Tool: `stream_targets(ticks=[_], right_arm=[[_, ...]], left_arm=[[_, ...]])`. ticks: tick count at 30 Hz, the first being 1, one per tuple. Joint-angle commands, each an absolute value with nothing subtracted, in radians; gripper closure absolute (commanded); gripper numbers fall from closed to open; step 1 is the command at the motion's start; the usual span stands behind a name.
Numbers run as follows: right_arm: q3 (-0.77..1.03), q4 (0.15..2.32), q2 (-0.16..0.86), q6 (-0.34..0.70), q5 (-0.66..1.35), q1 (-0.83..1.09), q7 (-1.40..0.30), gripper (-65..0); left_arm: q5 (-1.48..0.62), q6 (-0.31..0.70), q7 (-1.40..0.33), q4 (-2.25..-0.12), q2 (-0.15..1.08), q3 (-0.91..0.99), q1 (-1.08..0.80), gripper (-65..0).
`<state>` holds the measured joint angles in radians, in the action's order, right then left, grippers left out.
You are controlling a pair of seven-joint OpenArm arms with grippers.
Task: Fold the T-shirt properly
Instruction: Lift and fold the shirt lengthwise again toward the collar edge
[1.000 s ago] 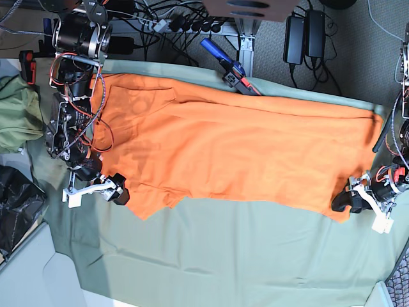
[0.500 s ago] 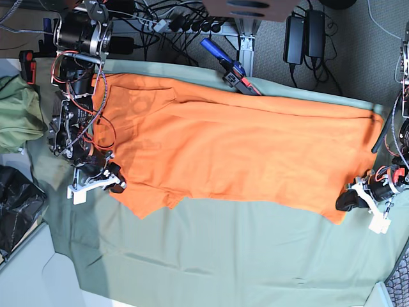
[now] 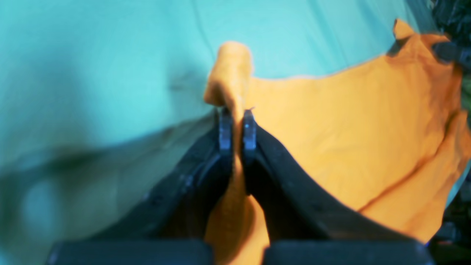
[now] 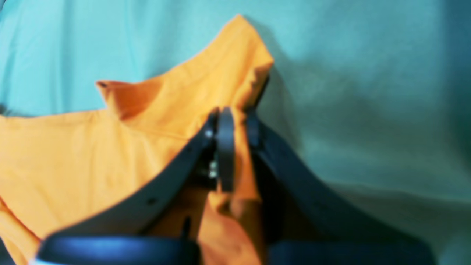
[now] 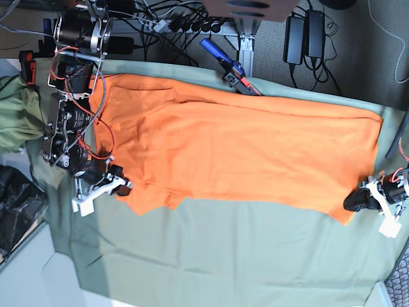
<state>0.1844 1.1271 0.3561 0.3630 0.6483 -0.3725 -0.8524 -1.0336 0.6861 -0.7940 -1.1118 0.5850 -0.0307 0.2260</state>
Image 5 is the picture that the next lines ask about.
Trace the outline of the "robot arm near clamp corner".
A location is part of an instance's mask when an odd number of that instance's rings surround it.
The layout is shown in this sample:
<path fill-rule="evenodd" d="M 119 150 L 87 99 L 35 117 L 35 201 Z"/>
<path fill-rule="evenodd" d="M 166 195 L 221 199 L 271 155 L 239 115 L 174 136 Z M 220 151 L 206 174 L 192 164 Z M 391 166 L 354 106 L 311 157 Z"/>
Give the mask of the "robot arm near clamp corner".
<path fill-rule="evenodd" d="M 89 98 L 98 81 L 104 81 L 102 65 L 109 48 L 112 14 L 121 11 L 115 1 L 52 1 L 60 10 L 53 37 L 56 44 L 47 83 L 50 96 L 43 133 L 42 157 L 74 178 L 79 201 L 98 193 L 129 195 L 132 184 L 123 169 L 112 164 L 112 151 L 93 153 L 85 134 L 101 119 L 107 94 L 95 111 Z"/>

